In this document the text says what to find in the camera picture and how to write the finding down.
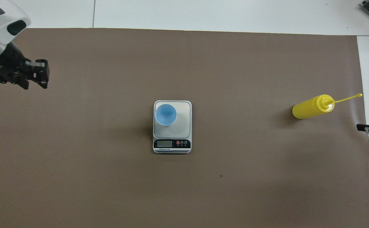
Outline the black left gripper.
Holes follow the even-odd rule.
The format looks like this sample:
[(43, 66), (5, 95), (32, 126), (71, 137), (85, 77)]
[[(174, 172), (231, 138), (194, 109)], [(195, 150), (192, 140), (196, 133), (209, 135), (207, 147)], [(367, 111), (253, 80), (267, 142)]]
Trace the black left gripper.
[[(26, 70), (32, 76), (15, 76), (17, 68), (24, 63)], [(21, 50), (13, 43), (7, 44), (0, 54), (0, 83), (10, 82), (24, 90), (29, 89), (29, 82), (35, 82), (43, 89), (48, 88), (49, 65), (45, 59), (31, 61), (26, 59)]]

